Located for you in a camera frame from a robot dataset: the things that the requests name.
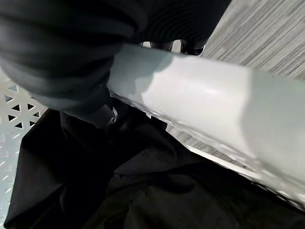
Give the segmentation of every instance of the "black jacket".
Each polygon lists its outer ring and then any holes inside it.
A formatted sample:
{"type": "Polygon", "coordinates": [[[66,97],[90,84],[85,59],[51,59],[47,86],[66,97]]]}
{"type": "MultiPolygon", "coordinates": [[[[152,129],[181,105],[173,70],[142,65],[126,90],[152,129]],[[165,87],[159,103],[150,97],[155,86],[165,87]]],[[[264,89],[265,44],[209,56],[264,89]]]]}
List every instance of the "black jacket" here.
{"type": "Polygon", "coordinates": [[[123,42],[207,39],[229,2],[0,0],[0,65],[47,107],[99,124],[123,42]]]}

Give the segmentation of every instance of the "black fabric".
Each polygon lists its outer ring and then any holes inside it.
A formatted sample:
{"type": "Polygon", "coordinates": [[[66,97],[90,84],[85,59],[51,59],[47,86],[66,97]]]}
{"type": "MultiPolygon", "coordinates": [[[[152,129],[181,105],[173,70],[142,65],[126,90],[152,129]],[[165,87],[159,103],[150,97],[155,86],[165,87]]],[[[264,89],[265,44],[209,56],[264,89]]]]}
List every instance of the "black fabric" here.
{"type": "Polygon", "coordinates": [[[108,133],[49,110],[22,140],[8,229],[303,229],[287,202],[142,112],[108,133]]]}
{"type": "Polygon", "coordinates": [[[0,64],[47,107],[104,125],[123,42],[208,39],[229,2],[0,0],[0,64]]]}

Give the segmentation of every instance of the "perforated metal panel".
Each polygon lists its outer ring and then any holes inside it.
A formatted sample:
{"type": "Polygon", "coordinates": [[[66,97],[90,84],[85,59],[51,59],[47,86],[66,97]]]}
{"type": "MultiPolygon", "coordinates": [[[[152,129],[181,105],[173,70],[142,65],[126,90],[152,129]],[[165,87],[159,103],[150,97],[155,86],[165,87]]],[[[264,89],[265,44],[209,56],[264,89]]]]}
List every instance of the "perforated metal panel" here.
{"type": "Polygon", "coordinates": [[[21,139],[45,110],[0,68],[0,228],[10,204],[21,139]]]}

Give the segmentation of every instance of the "white metal bar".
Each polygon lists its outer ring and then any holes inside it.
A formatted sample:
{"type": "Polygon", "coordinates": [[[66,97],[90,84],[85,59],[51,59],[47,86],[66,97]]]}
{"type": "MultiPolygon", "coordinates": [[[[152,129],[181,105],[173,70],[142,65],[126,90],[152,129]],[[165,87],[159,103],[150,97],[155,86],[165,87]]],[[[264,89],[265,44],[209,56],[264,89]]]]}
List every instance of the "white metal bar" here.
{"type": "Polygon", "coordinates": [[[256,170],[276,190],[305,192],[305,83],[192,56],[125,45],[112,95],[256,170]]]}

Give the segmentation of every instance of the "gray striped surface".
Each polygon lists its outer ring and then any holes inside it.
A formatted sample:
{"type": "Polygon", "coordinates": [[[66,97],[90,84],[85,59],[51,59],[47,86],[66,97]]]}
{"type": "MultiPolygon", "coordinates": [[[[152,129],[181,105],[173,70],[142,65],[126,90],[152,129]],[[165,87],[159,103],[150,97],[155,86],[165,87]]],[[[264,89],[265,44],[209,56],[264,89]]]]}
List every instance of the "gray striped surface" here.
{"type": "MultiPolygon", "coordinates": [[[[203,57],[305,79],[305,0],[233,0],[203,57]]],[[[167,130],[181,142],[243,166],[186,133],[167,130]]]]}

